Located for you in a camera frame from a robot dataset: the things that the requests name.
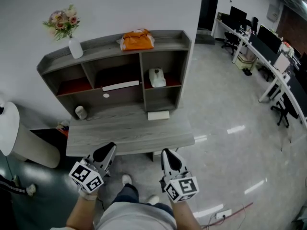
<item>blue jeans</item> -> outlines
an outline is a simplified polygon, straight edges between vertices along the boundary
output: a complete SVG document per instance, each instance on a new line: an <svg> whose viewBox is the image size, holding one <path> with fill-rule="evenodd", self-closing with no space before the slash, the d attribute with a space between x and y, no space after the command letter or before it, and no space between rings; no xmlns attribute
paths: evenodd
<svg viewBox="0 0 307 230"><path fill-rule="evenodd" d="M112 204L115 202L129 202L129 203L136 203L136 204L144 204L144 203L140 203L139 201L138 190L135 188L135 186L130 185L130 184L126 184L123 187L123 189L117 194L116 198L113 200ZM152 207L162 209L166 211L168 214L170 214L172 217L174 217L173 210L165 204L157 203L155 205L151 205L151 204L144 204L144 205L149 205Z"/></svg>

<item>brown wall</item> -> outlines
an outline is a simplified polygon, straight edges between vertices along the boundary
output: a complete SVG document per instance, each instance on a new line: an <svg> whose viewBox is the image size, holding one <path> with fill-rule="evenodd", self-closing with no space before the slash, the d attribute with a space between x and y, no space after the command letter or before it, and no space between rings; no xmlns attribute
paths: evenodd
<svg viewBox="0 0 307 230"><path fill-rule="evenodd" d="M307 21L286 6L283 9L277 33L284 40L289 40L291 46L301 54L307 53Z"/></svg>

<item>gray floor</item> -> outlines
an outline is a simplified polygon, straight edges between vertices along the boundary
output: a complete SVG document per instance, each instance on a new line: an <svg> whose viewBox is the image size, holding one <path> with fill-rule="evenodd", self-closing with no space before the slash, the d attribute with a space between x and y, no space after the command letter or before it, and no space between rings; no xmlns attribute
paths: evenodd
<svg viewBox="0 0 307 230"><path fill-rule="evenodd" d="M245 76L219 43L195 45L183 100L196 144L179 149L201 190L189 204L201 214L220 204L235 212L242 204L254 203L246 209L246 217L242 211L216 226L217 230L236 230L244 217L240 229L290 229L307 198L307 140L280 150L289 144L291 135L298 137L304 129L293 118L289 129L276 125L278 116L270 110L273 103L258 102L267 85L256 69L251 77ZM236 127L240 131L231 133ZM9 157L12 173L19 174L23 185L38 185L33 198L12 195L20 230L64 226L77 198L76 186L67 176L76 160L64 158L59 168L51 170ZM118 156L111 167L112 177L99 192L104 206L121 189L123 173L132 175L141 201L158 194L161 202L168 203L158 183L160 168L160 161L151 162L147 154ZM0 173L10 177L2 155ZM261 181L259 188L244 193ZM96 209L98 218L103 212L100 202ZM200 223L207 224L209 217L199 218Z"/></svg>

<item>person's foot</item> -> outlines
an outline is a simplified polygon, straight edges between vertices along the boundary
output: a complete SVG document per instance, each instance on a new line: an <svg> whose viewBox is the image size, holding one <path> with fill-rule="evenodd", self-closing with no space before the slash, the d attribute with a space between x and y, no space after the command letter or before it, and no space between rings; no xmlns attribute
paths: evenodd
<svg viewBox="0 0 307 230"><path fill-rule="evenodd" d="M32 197L34 193L36 192L36 186L34 184L29 185L26 189L27 194Z"/></svg>
<svg viewBox="0 0 307 230"><path fill-rule="evenodd" d="M123 186L125 186L126 184L132 185L131 176L128 175L128 174L123 174L123 176L121 178L121 182L123 183Z"/></svg>
<svg viewBox="0 0 307 230"><path fill-rule="evenodd" d="M20 184L19 184L18 175L14 175L13 182L14 182L15 186L19 187Z"/></svg>
<svg viewBox="0 0 307 230"><path fill-rule="evenodd" d="M147 204L155 205L160 202L160 198L157 195L151 195L147 200Z"/></svg>

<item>black and white marker cube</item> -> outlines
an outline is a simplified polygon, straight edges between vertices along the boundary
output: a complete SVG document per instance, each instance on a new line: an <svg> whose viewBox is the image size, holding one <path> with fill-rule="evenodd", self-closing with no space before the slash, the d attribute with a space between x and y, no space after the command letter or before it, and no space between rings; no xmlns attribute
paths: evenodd
<svg viewBox="0 0 307 230"><path fill-rule="evenodd" d="M195 176L170 180L164 190L174 203L188 200L199 192Z"/></svg>
<svg viewBox="0 0 307 230"><path fill-rule="evenodd" d="M91 170L79 162L75 163L69 176L78 186L85 189L88 193L91 193L104 183L98 172Z"/></svg>

